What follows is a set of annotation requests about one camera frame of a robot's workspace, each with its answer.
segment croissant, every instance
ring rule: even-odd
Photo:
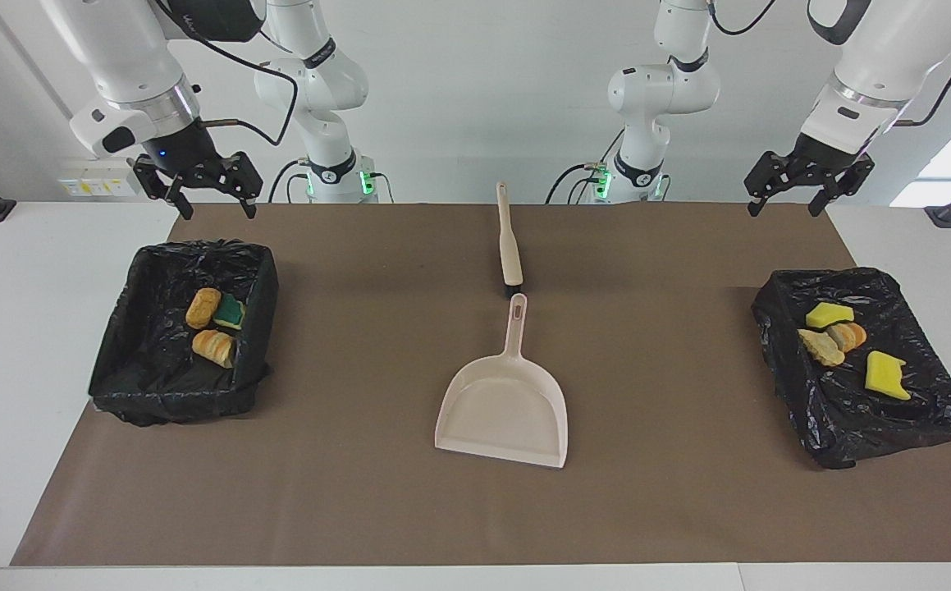
[[[829,337],[828,334],[813,332],[813,330],[805,330],[802,328],[798,329],[798,331],[800,332],[800,339],[804,341],[804,345],[810,353],[810,356],[821,363],[821,365],[835,367],[847,359],[844,352],[839,350],[836,341],[833,341],[832,337]]]
[[[231,334],[219,332],[219,330],[202,330],[198,336],[194,337],[190,348],[220,367],[225,369],[234,367],[231,360],[235,356],[235,339]]]

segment black plastic bag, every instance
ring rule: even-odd
[[[216,287],[246,305],[234,368],[194,355],[197,330],[184,318],[194,293]],[[133,258],[107,331],[89,395],[96,408],[139,426],[238,415],[255,404],[277,302],[275,259],[238,241],[167,243]]]
[[[839,367],[817,363],[797,329],[819,302],[854,308],[869,334]],[[898,282],[879,269],[774,272],[752,304],[775,393],[817,464],[850,468],[855,460],[951,441],[951,377],[926,340]],[[906,360],[909,401],[865,389],[866,357],[883,351]]]

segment sponge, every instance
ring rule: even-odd
[[[839,304],[821,302],[807,314],[807,326],[825,328],[837,322],[854,322],[854,309]]]
[[[900,401],[911,399],[909,392],[902,387],[902,366],[904,365],[906,362],[887,353],[870,352],[866,371],[866,389],[887,394],[892,399]]]
[[[217,325],[239,330],[242,328],[242,319],[245,318],[245,304],[235,299],[231,293],[224,293],[213,315],[213,322]]]

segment brown tabletop mat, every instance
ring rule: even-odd
[[[853,265],[826,218],[513,210],[564,470],[432,445],[450,378],[504,343],[494,207],[199,205],[173,240],[275,252],[257,408],[140,429],[89,407],[12,564],[951,561],[951,444],[823,471],[772,391],[749,306],[771,270]]]

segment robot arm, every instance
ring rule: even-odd
[[[168,52],[167,38],[180,37],[181,30],[165,30],[148,0],[41,3],[96,85],[98,96],[71,118],[81,143],[97,157],[144,146],[134,164],[140,183],[150,199],[175,205],[183,218],[193,212],[183,187],[232,195],[252,218],[263,181],[245,153],[217,153],[199,116],[198,87]],[[190,11],[191,4],[200,11]],[[260,0],[170,0],[168,6],[215,40],[249,40],[262,24]],[[159,173],[171,179],[170,186]]]
[[[610,80],[610,105],[624,117],[624,140],[610,161],[600,201],[647,199],[670,142],[669,128],[658,117],[716,104],[720,77],[708,62],[709,25],[705,0],[662,0],[654,38],[669,52],[669,63],[625,68]]]
[[[764,153],[745,179],[756,216],[797,185],[820,186],[817,216],[854,195],[874,166],[866,150],[890,130],[926,77],[951,53],[951,0],[808,0],[813,29],[842,57],[788,156]]]
[[[377,201],[369,180],[373,161],[354,149],[347,126],[334,112],[366,102],[365,71],[336,46],[318,0],[268,0],[267,25],[277,44],[299,56],[273,60],[267,67],[294,78],[299,86],[292,119],[299,125],[312,172],[309,198],[323,203]],[[257,72],[255,86],[261,100],[287,111],[292,97],[288,82]]]

